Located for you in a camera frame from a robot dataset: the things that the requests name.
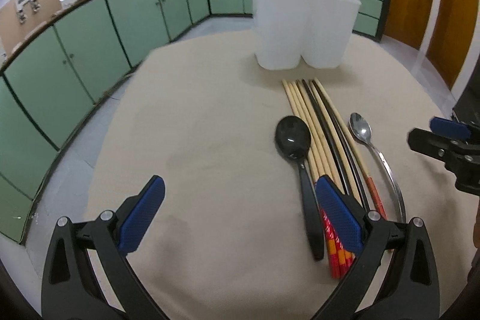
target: black spoon bowl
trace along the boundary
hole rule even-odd
[[[280,153],[298,166],[305,229],[315,260],[322,260],[323,226],[314,190],[305,168],[305,159],[311,144],[310,130],[301,118],[289,115],[280,120],[275,130],[275,143]]]

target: table surface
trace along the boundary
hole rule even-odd
[[[455,190],[441,162],[408,148],[410,129],[428,129],[439,109],[366,38],[352,35],[342,65],[323,70],[303,62],[294,70],[264,70],[256,45],[253,33],[241,31],[150,53],[106,135],[85,218],[115,210],[160,175],[165,201],[128,260],[172,319],[309,319],[337,282],[327,259],[313,261],[296,168],[278,155],[273,136],[277,122],[292,114],[281,80],[318,77],[345,120],[359,112],[370,123],[402,189],[407,219],[424,219],[445,310],[465,285],[475,253],[477,201]],[[365,147],[361,152],[395,219],[387,178]],[[374,299],[389,256],[361,307]]]

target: floor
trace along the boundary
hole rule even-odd
[[[251,28],[252,24],[252,19],[245,18],[209,19],[181,40],[224,31],[241,31]],[[389,37],[384,37],[379,45],[411,72],[443,115],[450,117],[455,100],[425,56]],[[40,311],[43,265],[55,223],[64,215],[74,222],[82,220],[103,139],[129,82],[127,79],[103,103],[65,152],[33,216],[26,246],[19,246],[0,235],[0,258],[20,291],[37,311]]]

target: metal spoon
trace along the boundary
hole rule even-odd
[[[311,143],[310,130],[298,117],[289,115],[280,120],[275,130],[275,143],[282,155],[298,165],[303,218],[311,252],[315,260],[323,259],[323,225],[317,200],[305,169],[305,158]]]
[[[349,125],[353,135],[362,143],[370,147],[371,150],[378,155],[381,162],[383,163],[383,166],[385,167],[385,171],[387,171],[388,177],[390,178],[390,182],[392,183],[393,190],[397,197],[398,206],[400,209],[400,222],[406,223],[407,215],[405,213],[405,203],[403,202],[403,195],[400,190],[400,186],[398,185],[397,181],[393,178],[392,169],[388,165],[383,154],[371,143],[371,128],[368,125],[368,122],[358,113],[352,113],[350,115]]]

